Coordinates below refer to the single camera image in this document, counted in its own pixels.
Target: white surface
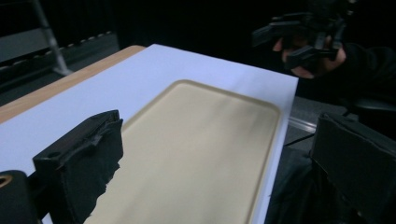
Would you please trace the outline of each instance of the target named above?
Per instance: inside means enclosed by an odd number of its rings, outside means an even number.
[[[270,168],[253,223],[263,223],[272,183],[288,126],[297,78],[240,63],[153,45],[108,68],[88,81],[0,125],[0,170],[31,174],[32,158],[87,117],[118,109],[122,119],[139,109],[173,82],[189,79],[270,102],[282,111]]]

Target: robotic hand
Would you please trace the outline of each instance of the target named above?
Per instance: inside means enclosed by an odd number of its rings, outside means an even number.
[[[309,68],[319,58],[335,59],[342,47],[346,28],[345,17],[351,15],[356,0],[307,0],[308,11],[273,17],[272,22],[252,33],[252,47],[257,47],[274,37],[282,37],[282,46],[291,47],[295,36],[306,39],[307,45],[292,52],[285,62],[286,69],[297,66]]]

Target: tray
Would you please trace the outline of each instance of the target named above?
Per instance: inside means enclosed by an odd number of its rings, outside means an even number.
[[[85,223],[249,223],[280,118],[181,80],[122,128],[120,169]]]

